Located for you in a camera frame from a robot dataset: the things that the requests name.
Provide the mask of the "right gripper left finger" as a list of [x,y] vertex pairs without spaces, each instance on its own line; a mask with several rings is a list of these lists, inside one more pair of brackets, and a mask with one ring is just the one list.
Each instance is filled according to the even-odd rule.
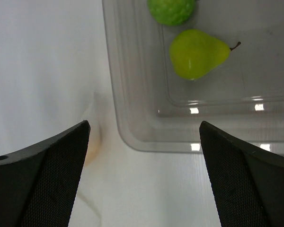
[[0,156],[0,227],[66,227],[89,143],[82,121]]

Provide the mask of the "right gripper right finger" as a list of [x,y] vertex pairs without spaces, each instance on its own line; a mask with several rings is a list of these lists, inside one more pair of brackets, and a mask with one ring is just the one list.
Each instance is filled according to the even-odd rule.
[[284,157],[208,122],[201,147],[223,227],[284,227]]

